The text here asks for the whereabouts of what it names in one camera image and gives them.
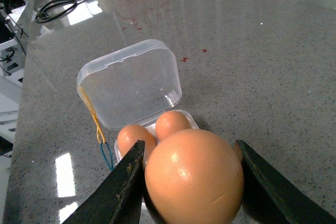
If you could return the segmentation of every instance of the gray countertop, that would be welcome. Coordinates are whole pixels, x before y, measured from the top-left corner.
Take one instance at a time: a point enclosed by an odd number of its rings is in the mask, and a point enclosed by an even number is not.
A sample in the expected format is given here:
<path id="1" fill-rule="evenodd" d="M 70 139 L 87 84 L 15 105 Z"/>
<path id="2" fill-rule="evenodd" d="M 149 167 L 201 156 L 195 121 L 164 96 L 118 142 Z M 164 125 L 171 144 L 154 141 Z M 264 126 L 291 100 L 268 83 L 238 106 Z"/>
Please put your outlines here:
<path id="1" fill-rule="evenodd" d="M 231 144 L 245 140 L 336 216 L 335 10 L 299 0 L 90 0 L 31 25 L 4 223 L 58 223 L 107 177 L 76 77 L 90 60 L 150 38 L 176 55 L 177 109 Z M 104 132 L 112 146 L 117 132 Z M 57 165 L 70 171 L 67 197 Z"/>

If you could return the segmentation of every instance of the plastic container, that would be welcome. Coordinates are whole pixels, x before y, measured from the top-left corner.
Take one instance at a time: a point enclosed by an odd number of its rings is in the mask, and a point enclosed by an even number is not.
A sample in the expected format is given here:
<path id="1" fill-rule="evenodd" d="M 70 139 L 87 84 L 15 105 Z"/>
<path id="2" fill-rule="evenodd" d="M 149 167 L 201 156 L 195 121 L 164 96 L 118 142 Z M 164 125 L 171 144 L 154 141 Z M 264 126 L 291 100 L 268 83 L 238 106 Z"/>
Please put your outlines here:
<path id="1" fill-rule="evenodd" d="M 120 130 L 139 124 L 155 136 L 159 116 L 182 97 L 178 75 L 174 53 L 165 43 L 149 39 L 85 64 L 77 76 L 77 90 L 85 100 L 80 87 L 84 89 L 106 128 Z M 188 118 L 192 128 L 198 128 L 188 112 L 177 111 Z M 119 162 L 117 141 L 114 150 Z M 141 208 L 148 214 L 144 202 Z"/>

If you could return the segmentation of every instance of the large brown egg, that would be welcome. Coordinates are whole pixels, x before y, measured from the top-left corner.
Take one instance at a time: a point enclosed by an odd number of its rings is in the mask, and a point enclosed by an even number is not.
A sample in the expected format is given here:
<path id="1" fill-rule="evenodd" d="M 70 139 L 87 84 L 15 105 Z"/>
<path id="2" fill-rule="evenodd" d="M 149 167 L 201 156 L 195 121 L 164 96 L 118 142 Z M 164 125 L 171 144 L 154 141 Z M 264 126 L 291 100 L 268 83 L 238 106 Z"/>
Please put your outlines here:
<path id="1" fill-rule="evenodd" d="M 143 126 L 130 124 L 121 129 L 117 138 L 119 152 L 124 156 L 137 140 L 145 141 L 145 159 L 147 159 L 154 148 L 156 141 L 154 136 Z"/>
<path id="2" fill-rule="evenodd" d="M 159 144 L 148 159 L 145 182 L 168 224 L 231 223 L 244 191 L 243 169 L 231 146 L 199 129 L 178 131 Z"/>
<path id="3" fill-rule="evenodd" d="M 179 111 L 170 110 L 164 112 L 156 121 L 155 134 L 161 142 L 171 134 L 185 129 L 190 129 L 189 120 Z"/>

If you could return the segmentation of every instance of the yellow wire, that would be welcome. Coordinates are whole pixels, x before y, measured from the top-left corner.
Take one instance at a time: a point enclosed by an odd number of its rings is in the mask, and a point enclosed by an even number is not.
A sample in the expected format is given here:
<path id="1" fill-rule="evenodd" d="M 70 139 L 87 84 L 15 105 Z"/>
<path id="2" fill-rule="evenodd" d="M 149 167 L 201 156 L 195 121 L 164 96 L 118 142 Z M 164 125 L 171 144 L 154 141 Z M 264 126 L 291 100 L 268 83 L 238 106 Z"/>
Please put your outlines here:
<path id="1" fill-rule="evenodd" d="M 101 144 L 101 142 L 103 142 L 103 144 L 104 144 L 104 143 L 106 143 L 106 139 L 105 139 L 104 133 L 101 130 L 101 127 L 99 125 L 99 121 L 98 121 L 96 111 L 94 110 L 93 105 L 92 105 L 88 95 L 85 93 L 83 87 L 79 87 L 79 90 L 82 93 L 82 95 L 84 97 L 83 101 L 84 101 L 86 107 L 88 108 L 89 112 L 91 113 L 92 118 L 93 118 L 93 120 L 94 120 L 94 122 L 97 126 L 97 140 L 100 144 Z"/>

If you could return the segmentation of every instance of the black cable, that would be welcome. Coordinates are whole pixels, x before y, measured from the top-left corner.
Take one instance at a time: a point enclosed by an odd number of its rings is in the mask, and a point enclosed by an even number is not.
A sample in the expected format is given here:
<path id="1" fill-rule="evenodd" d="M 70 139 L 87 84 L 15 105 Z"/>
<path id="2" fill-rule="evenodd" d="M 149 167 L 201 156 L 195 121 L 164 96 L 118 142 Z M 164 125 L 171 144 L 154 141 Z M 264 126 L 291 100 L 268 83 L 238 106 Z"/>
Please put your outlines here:
<path id="1" fill-rule="evenodd" d="M 15 51 L 14 51 L 13 48 L 10 48 L 10 50 L 9 50 L 8 52 L 12 52 L 11 55 L 10 55 L 10 56 L 6 56 L 6 58 L 2 58 L 2 57 L 0 57 L 0 59 L 1 59 L 0 62 L 2 62 L 2 61 L 6 61 L 6 60 L 10 60 L 11 57 L 13 57 L 14 54 L 15 54 Z"/>
<path id="2" fill-rule="evenodd" d="M 6 73 L 8 74 L 8 76 L 11 76 L 11 75 L 12 75 L 10 72 L 6 71 L 6 70 L 2 67 L 1 64 L 0 64 L 0 68 L 1 68 L 4 72 L 6 72 Z"/>
<path id="3" fill-rule="evenodd" d="M 35 16 L 35 22 L 42 24 L 42 23 L 53 21 L 65 14 L 69 14 L 74 9 L 76 9 L 76 7 L 82 2 L 83 0 L 53 0 L 53 1 L 50 1 L 37 12 Z M 72 5 L 66 10 L 56 14 L 55 16 L 50 16 L 48 14 L 49 11 L 55 9 L 57 6 L 64 6 L 68 4 L 72 4 Z"/>
<path id="4" fill-rule="evenodd" d="M 11 32 L 14 34 L 14 36 L 15 36 L 15 38 L 16 38 L 16 41 L 19 43 L 19 45 L 20 45 L 20 47 L 21 47 L 23 53 L 24 53 L 25 55 L 27 55 L 25 48 L 23 47 L 23 45 L 22 45 L 22 43 L 20 42 L 20 40 L 17 38 L 17 36 L 16 36 L 15 32 L 13 31 L 13 29 L 10 27 L 10 25 L 8 25 L 8 27 L 9 27 L 9 29 L 11 30 Z"/>
<path id="5" fill-rule="evenodd" d="M 12 22 L 19 28 L 19 30 L 20 30 L 20 38 L 22 38 L 22 35 L 23 35 L 23 34 L 26 35 L 26 36 L 29 38 L 28 34 L 27 34 L 25 31 L 23 31 L 23 28 L 21 28 L 9 14 L 6 13 L 6 15 L 7 15 L 7 16 L 12 20 Z"/>

